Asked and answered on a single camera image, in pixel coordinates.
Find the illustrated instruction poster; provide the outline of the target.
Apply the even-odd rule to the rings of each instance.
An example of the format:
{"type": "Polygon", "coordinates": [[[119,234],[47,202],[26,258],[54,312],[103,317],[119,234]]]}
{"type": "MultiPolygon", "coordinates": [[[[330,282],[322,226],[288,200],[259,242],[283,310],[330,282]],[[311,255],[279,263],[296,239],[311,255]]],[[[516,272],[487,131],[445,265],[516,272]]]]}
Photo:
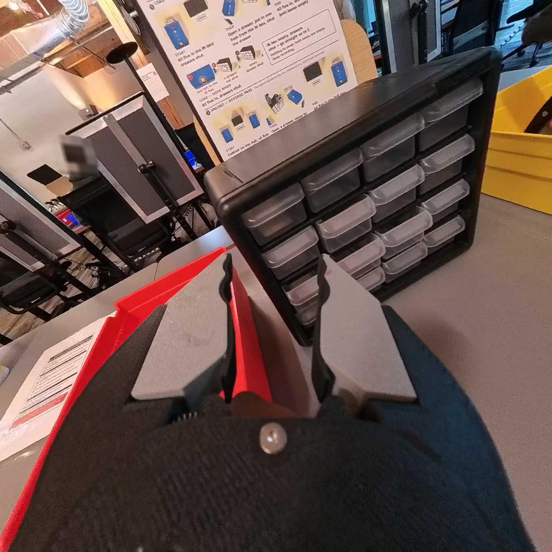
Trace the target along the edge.
{"type": "Polygon", "coordinates": [[[358,84],[333,1],[135,1],[217,158],[358,84]]]}

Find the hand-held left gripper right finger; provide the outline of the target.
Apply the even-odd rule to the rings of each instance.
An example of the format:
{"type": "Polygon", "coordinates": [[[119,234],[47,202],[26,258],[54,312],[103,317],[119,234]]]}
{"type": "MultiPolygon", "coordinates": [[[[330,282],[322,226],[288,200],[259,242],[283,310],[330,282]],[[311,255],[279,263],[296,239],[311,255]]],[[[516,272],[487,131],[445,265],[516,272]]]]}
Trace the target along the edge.
{"type": "Polygon", "coordinates": [[[370,401],[415,403],[381,303],[327,254],[317,283],[311,379],[319,403],[338,397],[353,415],[370,401]]]}

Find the silver ventilation duct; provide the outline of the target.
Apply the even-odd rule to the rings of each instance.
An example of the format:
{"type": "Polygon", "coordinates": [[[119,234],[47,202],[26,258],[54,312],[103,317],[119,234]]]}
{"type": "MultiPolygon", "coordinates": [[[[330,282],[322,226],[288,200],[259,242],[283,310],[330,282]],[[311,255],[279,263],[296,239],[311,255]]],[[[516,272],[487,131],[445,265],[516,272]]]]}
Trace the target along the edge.
{"type": "Polygon", "coordinates": [[[86,26],[90,12],[86,1],[58,1],[61,8],[54,15],[62,40],[76,37],[86,26]]]}

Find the black drawer cabinet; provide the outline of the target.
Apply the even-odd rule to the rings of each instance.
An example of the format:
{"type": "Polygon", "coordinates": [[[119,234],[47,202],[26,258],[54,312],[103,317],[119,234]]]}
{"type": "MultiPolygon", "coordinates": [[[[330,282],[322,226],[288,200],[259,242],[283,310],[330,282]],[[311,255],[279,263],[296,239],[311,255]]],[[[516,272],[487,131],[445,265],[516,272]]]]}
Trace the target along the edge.
{"type": "Polygon", "coordinates": [[[294,177],[311,174],[373,137],[384,123],[393,124],[400,116],[427,106],[466,79],[479,77],[484,94],[478,107],[473,105],[469,118],[477,141],[471,168],[475,187],[467,211],[472,218],[458,241],[427,257],[416,272],[404,274],[387,289],[373,292],[380,301],[395,295],[473,244],[501,64],[501,55],[494,47],[480,47],[365,82],[206,174],[205,186],[219,222],[300,346],[312,345],[314,327],[307,331],[292,320],[285,296],[261,260],[260,246],[245,227],[242,216],[289,186],[294,177]]]}

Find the black floor lamp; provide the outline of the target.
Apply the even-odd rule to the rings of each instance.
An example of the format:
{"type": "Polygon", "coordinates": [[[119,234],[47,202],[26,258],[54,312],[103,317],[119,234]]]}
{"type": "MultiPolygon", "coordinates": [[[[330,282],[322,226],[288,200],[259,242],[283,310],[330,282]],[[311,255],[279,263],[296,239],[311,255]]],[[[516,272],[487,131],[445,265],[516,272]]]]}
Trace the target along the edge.
{"type": "MultiPolygon", "coordinates": [[[[173,127],[166,119],[164,113],[162,112],[161,108],[154,100],[152,94],[148,91],[147,86],[143,83],[142,79],[140,78],[139,74],[137,73],[136,69],[134,68],[130,60],[131,56],[133,56],[137,52],[137,50],[138,50],[138,44],[136,42],[123,43],[120,46],[117,46],[113,50],[111,50],[107,54],[106,60],[111,65],[120,64],[122,62],[126,63],[130,72],[133,74],[138,84],[141,86],[144,97],[146,98],[148,104],[152,108],[157,119],[161,123],[168,137],[170,138],[171,142],[174,144],[174,146],[182,156],[186,166],[189,169],[191,169],[190,163],[185,158],[184,146],[182,145],[182,142],[179,140],[173,127]]],[[[153,161],[144,161],[139,165],[139,172],[145,175],[150,185],[154,188],[156,193],[163,199],[163,201],[169,208],[169,211],[171,212],[173,217],[179,222],[183,230],[186,231],[186,233],[193,239],[197,239],[198,238],[197,235],[191,230],[191,226],[185,221],[185,217],[184,217],[184,214],[181,212],[180,206],[177,205],[176,200],[174,199],[174,197],[172,197],[169,189],[166,187],[162,179],[158,177],[156,173],[155,163],[153,161]]]]}

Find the grey metal framed panel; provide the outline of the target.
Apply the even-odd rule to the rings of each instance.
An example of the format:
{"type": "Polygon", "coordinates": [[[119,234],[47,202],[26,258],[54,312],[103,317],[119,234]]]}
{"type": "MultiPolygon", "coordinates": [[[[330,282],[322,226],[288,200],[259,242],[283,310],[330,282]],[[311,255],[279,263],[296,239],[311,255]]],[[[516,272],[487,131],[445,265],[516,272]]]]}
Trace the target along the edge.
{"type": "Polygon", "coordinates": [[[31,239],[50,257],[62,258],[83,247],[82,241],[42,204],[1,172],[1,221],[15,223],[16,230],[31,239]]]}
{"type": "Polygon", "coordinates": [[[382,74],[442,56],[441,1],[374,1],[382,74]]]}
{"type": "Polygon", "coordinates": [[[98,160],[98,170],[123,201],[145,223],[167,215],[169,208],[139,166],[153,162],[155,175],[178,207],[203,192],[196,173],[177,148],[144,93],[66,131],[87,140],[98,160]]]}

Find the printed paper sheet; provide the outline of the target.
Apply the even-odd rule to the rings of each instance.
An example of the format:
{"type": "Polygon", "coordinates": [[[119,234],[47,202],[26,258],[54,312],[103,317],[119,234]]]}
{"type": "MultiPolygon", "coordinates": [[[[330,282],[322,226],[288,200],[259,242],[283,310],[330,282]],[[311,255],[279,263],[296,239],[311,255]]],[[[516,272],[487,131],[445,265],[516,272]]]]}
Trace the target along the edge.
{"type": "Polygon", "coordinates": [[[41,355],[1,419],[1,461],[50,434],[100,331],[113,316],[94,321],[41,355]]]}

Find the yellow plastic bin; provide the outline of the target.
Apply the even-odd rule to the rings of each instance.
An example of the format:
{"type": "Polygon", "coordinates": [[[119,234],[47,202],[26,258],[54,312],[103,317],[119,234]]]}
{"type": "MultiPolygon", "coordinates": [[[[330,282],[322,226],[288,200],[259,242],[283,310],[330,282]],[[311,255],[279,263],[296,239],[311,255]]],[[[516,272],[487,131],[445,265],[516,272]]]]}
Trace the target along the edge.
{"type": "Polygon", "coordinates": [[[551,67],[497,94],[482,192],[551,214],[551,67]]]}

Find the small white wall notice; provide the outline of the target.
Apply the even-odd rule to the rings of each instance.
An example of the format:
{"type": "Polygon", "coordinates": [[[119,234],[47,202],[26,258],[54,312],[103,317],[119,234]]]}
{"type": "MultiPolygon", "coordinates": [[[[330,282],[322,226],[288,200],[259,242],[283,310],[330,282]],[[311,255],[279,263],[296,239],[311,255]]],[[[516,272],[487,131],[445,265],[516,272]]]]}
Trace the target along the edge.
{"type": "Polygon", "coordinates": [[[138,68],[136,72],[156,103],[169,97],[169,92],[152,63],[138,68]]]}

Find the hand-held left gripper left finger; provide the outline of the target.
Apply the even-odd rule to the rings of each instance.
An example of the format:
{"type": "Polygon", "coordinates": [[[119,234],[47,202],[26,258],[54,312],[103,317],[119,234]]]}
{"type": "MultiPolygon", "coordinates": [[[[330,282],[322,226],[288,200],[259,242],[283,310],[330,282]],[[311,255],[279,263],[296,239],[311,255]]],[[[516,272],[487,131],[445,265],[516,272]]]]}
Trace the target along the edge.
{"type": "Polygon", "coordinates": [[[166,302],[133,399],[201,404],[223,393],[231,403],[237,376],[232,278],[231,254],[222,253],[166,302]]]}

